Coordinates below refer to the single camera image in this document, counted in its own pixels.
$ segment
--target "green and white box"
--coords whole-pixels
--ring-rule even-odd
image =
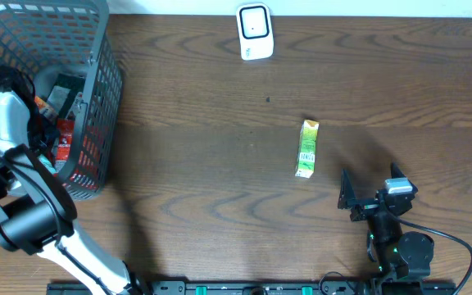
[[[319,126],[320,123],[313,120],[303,121],[295,174],[298,177],[310,178],[315,172],[316,137]]]

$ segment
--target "white wall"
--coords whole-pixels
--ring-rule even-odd
[[[234,15],[236,7],[249,3],[245,0],[107,1],[111,13],[230,16]],[[263,0],[262,2],[275,16],[472,17],[472,0]]]

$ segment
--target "wooden table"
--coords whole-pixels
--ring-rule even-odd
[[[404,217],[472,245],[472,20],[273,22],[274,56],[245,62],[232,16],[111,17],[125,91],[108,185],[77,204],[91,235],[148,279],[365,276],[377,266],[367,224],[336,207],[340,170],[371,197],[394,160],[420,190]],[[308,180],[294,177],[306,118],[320,122]],[[468,252],[434,239],[432,278],[458,282]],[[60,280],[0,248],[0,293]]]

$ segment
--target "brown tabletop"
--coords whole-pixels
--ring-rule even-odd
[[[472,20],[273,25],[272,58],[245,62],[233,16],[111,17],[125,91],[108,185],[77,204],[86,230],[148,279],[366,276],[367,224],[337,209],[340,170],[371,197],[397,161],[420,190],[403,217],[472,245]],[[320,122],[315,173],[299,179],[308,118]],[[431,278],[458,283],[468,252],[433,238]],[[67,280],[0,248],[0,293]]]

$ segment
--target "basket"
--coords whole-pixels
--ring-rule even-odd
[[[0,1],[0,65],[48,97],[60,73],[85,78],[69,158],[58,173],[74,200],[102,190],[123,80],[107,40],[105,0]]]

